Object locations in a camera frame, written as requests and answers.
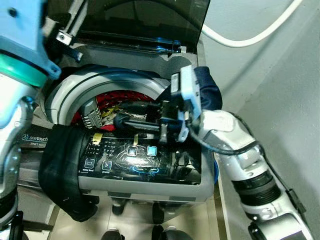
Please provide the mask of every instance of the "white wall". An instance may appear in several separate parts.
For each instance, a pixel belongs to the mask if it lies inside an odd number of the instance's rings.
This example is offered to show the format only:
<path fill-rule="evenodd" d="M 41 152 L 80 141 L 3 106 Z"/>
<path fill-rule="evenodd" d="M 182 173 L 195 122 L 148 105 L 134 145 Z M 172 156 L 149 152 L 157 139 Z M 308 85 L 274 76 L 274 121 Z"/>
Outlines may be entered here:
<path fill-rule="evenodd" d="M 205 23 L 225 37 L 243 40 L 264 30 L 290 2 L 214 0 Z M 223 108 L 250 125 L 270 161 L 295 188 L 320 239 L 319 0 L 302 4 L 275 34 L 254 46 L 235 49 L 202 39 Z M 221 169 L 231 238 L 249 239 L 250 221 L 224 173 Z"/>

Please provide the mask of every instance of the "top-load washing machine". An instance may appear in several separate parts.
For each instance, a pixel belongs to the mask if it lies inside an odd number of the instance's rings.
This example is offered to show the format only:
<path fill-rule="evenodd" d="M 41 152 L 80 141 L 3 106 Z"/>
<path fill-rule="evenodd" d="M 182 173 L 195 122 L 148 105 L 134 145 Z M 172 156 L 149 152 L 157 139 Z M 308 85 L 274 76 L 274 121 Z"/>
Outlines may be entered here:
<path fill-rule="evenodd" d="M 172 74 L 185 66 L 205 66 L 199 37 L 209 2 L 89 1 L 72 45 L 83 57 L 80 62 L 62 58 L 61 78 L 44 89 L 40 104 L 53 124 L 109 130 L 98 145 L 88 145 L 79 161 L 79 187 L 84 194 L 110 196 L 116 207 L 127 200 L 156 203 L 154 215 L 166 209 L 172 214 L 176 206 L 202 203 L 213 195 L 212 154 L 193 141 L 163 145 L 152 134 L 141 133 L 137 143 L 134 135 L 114 135 L 108 128 L 123 110 L 120 104 L 165 100 Z M 66 25 L 70 3 L 49 1 L 49 17 Z M 135 117 L 144 118 L 143 114 Z M 38 153 L 28 154 L 39 161 Z M 36 179 L 37 164 L 33 169 L 29 166 L 21 164 L 23 183 L 29 181 L 26 178 Z M 162 222 L 161 218 L 153 220 Z"/>

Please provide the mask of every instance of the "illuminated blue button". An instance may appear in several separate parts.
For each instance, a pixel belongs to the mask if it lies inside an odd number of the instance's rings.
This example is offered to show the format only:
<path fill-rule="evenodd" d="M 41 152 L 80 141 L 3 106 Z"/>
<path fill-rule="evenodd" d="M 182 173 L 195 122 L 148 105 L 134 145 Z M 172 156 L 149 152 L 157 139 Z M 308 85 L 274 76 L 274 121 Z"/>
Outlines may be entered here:
<path fill-rule="evenodd" d="M 146 150 L 146 154 L 148 156 L 157 156 L 157 147 L 156 146 L 148 146 Z"/>
<path fill-rule="evenodd" d="M 103 161 L 102 170 L 110 171 L 112 167 L 112 161 Z"/>

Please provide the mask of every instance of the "floor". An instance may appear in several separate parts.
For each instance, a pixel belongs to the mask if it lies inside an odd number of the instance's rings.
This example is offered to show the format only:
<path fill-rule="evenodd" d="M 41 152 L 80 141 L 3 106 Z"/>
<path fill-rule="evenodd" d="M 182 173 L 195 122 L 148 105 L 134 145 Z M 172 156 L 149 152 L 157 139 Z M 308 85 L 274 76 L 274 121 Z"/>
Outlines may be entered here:
<path fill-rule="evenodd" d="M 112 213 L 112 203 L 108 197 L 101 197 L 98 212 L 85 222 L 76 222 L 60 209 L 54 229 L 49 234 L 27 233 L 30 240 L 100 240 L 110 228 L 119 229 L 125 240 L 151 240 L 153 229 L 152 205 L 129 202 L 121 216 Z M 220 240 L 215 200 L 208 199 L 193 207 L 184 207 L 178 216 L 162 224 L 166 229 L 175 226 L 188 233 L 194 240 Z"/>

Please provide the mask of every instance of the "washing machine lid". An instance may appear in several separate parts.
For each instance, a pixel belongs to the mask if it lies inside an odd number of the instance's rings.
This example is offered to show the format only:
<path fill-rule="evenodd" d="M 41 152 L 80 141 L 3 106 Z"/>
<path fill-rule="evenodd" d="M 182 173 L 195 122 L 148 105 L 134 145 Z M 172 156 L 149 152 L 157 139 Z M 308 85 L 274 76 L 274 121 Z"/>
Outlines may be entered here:
<path fill-rule="evenodd" d="M 49 0 L 48 15 L 67 25 L 71 0 Z M 210 0 L 89 0 L 79 41 L 151 52 L 196 53 Z"/>

